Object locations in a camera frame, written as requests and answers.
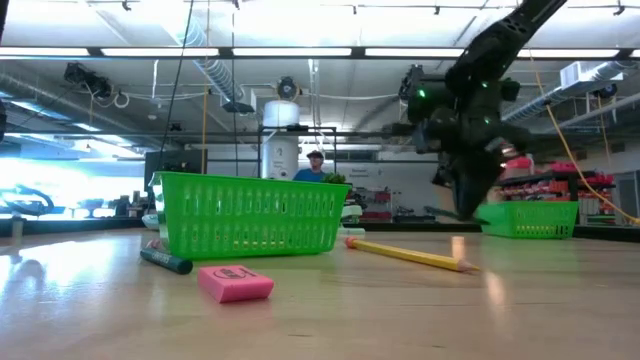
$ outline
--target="white tank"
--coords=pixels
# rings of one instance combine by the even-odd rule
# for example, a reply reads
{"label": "white tank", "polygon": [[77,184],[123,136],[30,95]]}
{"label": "white tank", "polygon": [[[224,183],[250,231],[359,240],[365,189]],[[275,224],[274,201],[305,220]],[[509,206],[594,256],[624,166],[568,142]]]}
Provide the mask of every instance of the white tank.
{"label": "white tank", "polygon": [[[287,126],[300,122],[300,107],[290,101],[269,101],[264,106],[264,126]],[[265,130],[262,141],[270,134]],[[298,137],[273,136],[262,147],[262,177],[291,180],[298,171]]]}

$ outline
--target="green plastic basket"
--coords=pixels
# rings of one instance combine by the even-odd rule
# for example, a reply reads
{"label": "green plastic basket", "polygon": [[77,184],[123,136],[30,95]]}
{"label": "green plastic basket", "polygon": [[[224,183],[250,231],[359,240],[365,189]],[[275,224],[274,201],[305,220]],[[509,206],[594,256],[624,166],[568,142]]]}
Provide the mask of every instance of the green plastic basket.
{"label": "green plastic basket", "polygon": [[482,205],[477,217],[490,225],[490,235],[528,239],[564,239],[573,236],[578,202],[507,201]]}
{"label": "green plastic basket", "polygon": [[347,185],[156,172],[160,237],[185,259],[316,254],[336,240]]}

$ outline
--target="pink eraser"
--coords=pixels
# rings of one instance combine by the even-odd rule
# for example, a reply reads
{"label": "pink eraser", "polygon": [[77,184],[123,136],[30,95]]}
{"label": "pink eraser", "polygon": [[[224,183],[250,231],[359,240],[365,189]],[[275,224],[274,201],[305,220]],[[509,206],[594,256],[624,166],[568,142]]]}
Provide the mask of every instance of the pink eraser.
{"label": "pink eraser", "polygon": [[241,265],[202,267],[198,285],[220,303],[266,299],[273,290],[273,280]]}

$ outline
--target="light fixture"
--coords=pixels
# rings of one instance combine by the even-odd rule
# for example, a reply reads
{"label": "light fixture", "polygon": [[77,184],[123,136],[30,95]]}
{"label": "light fixture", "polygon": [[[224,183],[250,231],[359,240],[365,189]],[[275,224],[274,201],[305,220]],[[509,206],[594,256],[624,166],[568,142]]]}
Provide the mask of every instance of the light fixture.
{"label": "light fixture", "polygon": [[[75,123],[73,125],[81,128],[81,129],[84,129],[84,130],[87,130],[87,131],[91,131],[91,132],[102,131],[101,129],[98,129],[96,127],[93,127],[93,126],[87,125],[87,124],[83,124],[83,123]],[[118,144],[118,146],[131,146],[131,144],[129,142],[127,142],[127,140],[125,140],[125,139],[123,139],[123,138],[121,138],[120,136],[117,136],[117,135],[95,135],[94,137],[97,138],[97,139],[108,141],[110,143]]]}
{"label": "light fixture", "polygon": [[86,48],[0,47],[0,56],[89,56]]}
{"label": "light fixture", "polygon": [[364,54],[366,56],[457,58],[463,52],[464,49],[369,48],[364,51]]}
{"label": "light fixture", "polygon": [[533,58],[612,58],[620,50],[616,49],[525,49],[518,53],[519,59]]}
{"label": "light fixture", "polygon": [[[105,56],[119,57],[178,57],[182,56],[181,47],[164,48],[103,48]],[[217,48],[185,48],[184,56],[218,56]]]}
{"label": "light fixture", "polygon": [[113,144],[109,144],[109,143],[106,143],[106,142],[102,142],[100,140],[89,140],[87,143],[89,144],[89,146],[92,149],[95,149],[95,150],[97,150],[97,151],[99,151],[99,152],[101,152],[103,154],[106,154],[106,155],[112,155],[112,156],[115,155],[115,156],[118,156],[118,157],[126,157],[126,158],[141,157],[140,154],[138,154],[138,153],[136,153],[134,151],[122,148],[122,147],[117,146],[117,145],[113,145]]}
{"label": "light fixture", "polygon": [[91,125],[87,125],[87,124],[83,124],[83,123],[75,123],[73,125],[79,127],[80,129],[87,130],[87,131],[100,131],[100,129],[98,129],[98,128],[95,128],[95,127],[93,127]]}
{"label": "light fixture", "polygon": [[350,48],[234,48],[236,56],[350,56]]}

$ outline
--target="man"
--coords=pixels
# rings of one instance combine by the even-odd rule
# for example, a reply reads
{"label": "man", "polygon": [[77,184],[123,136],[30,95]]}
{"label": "man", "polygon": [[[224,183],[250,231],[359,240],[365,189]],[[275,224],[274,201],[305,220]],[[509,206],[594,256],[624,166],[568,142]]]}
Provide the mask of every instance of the man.
{"label": "man", "polygon": [[320,151],[314,150],[307,154],[311,169],[302,169],[298,171],[293,181],[322,182],[325,173],[322,172],[322,164],[324,163],[324,155]]}

